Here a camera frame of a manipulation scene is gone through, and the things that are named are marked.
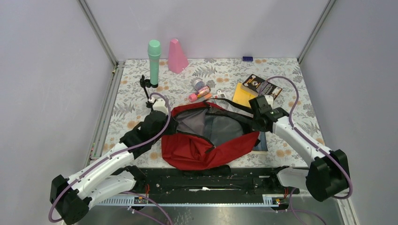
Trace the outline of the red backpack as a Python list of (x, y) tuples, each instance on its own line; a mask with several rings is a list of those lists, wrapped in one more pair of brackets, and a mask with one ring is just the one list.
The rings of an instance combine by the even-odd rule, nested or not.
[(222, 108), (212, 99), (171, 110), (177, 126), (161, 138), (162, 158), (182, 171), (225, 165), (250, 153), (260, 143), (251, 108), (224, 101), (244, 114)]

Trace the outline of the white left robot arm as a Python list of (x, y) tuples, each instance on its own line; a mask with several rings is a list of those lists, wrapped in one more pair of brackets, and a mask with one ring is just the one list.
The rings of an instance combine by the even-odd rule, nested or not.
[(48, 220), (73, 225), (93, 206), (109, 197), (129, 190), (135, 193), (143, 191), (145, 179), (127, 167), (148, 152), (171, 124), (169, 110), (153, 110), (94, 163), (68, 177), (58, 175), (53, 178)]

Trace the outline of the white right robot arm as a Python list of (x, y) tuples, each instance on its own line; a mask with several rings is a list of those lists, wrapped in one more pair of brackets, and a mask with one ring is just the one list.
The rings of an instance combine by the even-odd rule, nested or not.
[(275, 108), (264, 96), (249, 101), (253, 112), (253, 125), (256, 131), (271, 132), (288, 143), (305, 161), (307, 170), (292, 167), (279, 168), (276, 176), (269, 180), (269, 187), (275, 193), (287, 187), (308, 191), (322, 202), (348, 190), (346, 198), (353, 191), (349, 175), (347, 155), (342, 150), (331, 150), (320, 146), (303, 129), (293, 124), (292, 117), (283, 108)]

